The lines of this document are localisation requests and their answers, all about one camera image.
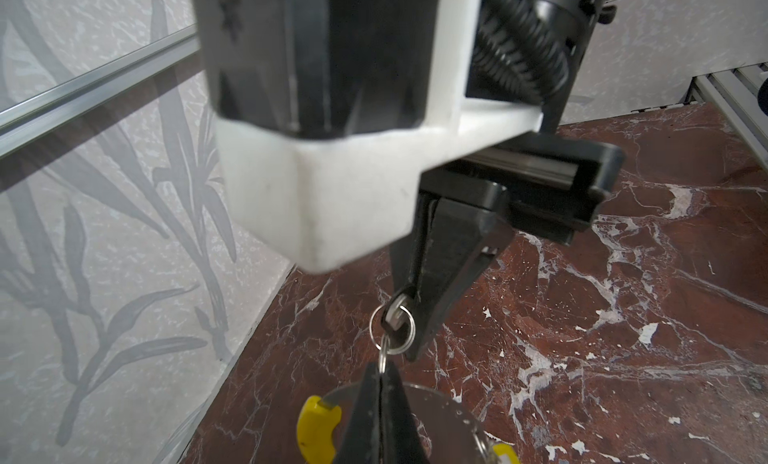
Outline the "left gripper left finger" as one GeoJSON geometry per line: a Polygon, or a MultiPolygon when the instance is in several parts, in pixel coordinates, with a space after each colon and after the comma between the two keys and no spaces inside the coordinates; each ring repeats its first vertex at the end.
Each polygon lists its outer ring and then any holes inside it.
{"type": "Polygon", "coordinates": [[[381,374],[377,363],[365,368],[355,386],[351,415],[334,463],[374,464],[380,462],[380,390],[381,374]]]}

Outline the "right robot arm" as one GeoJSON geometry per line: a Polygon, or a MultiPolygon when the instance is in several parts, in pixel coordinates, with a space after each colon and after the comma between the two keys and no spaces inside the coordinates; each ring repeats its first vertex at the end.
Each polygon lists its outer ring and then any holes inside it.
{"type": "Polygon", "coordinates": [[[594,28],[615,14],[606,0],[482,0],[467,93],[534,104],[543,120],[422,174],[414,228],[390,246],[393,307],[405,323],[385,328],[407,360],[517,232],[570,244],[610,196],[624,152],[556,129],[594,28]]]}

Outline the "aluminium cage frame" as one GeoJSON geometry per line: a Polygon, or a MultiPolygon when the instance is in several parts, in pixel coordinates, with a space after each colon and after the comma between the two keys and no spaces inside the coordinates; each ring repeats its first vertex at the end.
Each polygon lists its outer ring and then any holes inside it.
{"type": "Polygon", "coordinates": [[[103,106],[200,50],[196,26],[164,36],[136,52],[76,76],[1,112],[3,157],[103,106]]]}

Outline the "small black white key fob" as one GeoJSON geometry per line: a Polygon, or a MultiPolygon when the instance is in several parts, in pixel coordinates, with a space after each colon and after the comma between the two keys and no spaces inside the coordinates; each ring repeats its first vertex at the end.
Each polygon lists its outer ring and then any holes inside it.
{"type": "Polygon", "coordinates": [[[402,355],[415,342],[416,323],[411,304],[413,299],[405,292],[399,293],[386,304],[380,304],[371,314],[368,322],[368,334],[377,350],[381,349],[381,339],[389,339],[388,355],[402,355]]]}

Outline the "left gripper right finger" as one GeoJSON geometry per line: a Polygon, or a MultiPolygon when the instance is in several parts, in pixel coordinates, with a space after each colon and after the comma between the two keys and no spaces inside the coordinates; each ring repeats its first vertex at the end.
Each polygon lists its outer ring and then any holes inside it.
{"type": "Polygon", "coordinates": [[[394,362],[385,360],[380,374],[380,462],[428,463],[405,386],[394,362]]]}

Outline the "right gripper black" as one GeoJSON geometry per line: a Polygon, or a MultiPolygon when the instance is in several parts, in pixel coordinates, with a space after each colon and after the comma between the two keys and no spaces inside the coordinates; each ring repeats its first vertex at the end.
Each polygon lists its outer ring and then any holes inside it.
{"type": "Polygon", "coordinates": [[[613,144],[528,132],[424,172],[413,228],[389,248],[396,295],[413,299],[405,358],[420,358],[513,229],[563,245],[590,229],[625,158],[613,144]]]}

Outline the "key with yellow cap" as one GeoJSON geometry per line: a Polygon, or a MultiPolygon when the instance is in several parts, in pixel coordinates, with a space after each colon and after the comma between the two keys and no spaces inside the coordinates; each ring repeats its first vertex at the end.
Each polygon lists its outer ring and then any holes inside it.
{"type": "Polygon", "coordinates": [[[511,445],[496,442],[493,444],[492,450],[500,464],[520,464],[519,457],[511,445]]]}

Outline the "silver keyring band yellow tag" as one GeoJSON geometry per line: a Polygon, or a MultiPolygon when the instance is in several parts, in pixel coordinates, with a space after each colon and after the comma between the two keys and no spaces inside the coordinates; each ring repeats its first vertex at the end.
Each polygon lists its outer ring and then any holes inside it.
{"type": "Polygon", "coordinates": [[[385,356],[363,377],[304,403],[296,440],[307,463],[516,463],[479,421],[444,394],[403,381],[385,356]]]}

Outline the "aluminium front rail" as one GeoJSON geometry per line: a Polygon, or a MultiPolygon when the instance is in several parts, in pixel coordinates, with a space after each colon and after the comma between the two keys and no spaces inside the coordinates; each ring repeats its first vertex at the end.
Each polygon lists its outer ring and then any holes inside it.
{"type": "Polygon", "coordinates": [[[767,62],[695,76],[686,102],[714,104],[767,170],[767,62]]]}

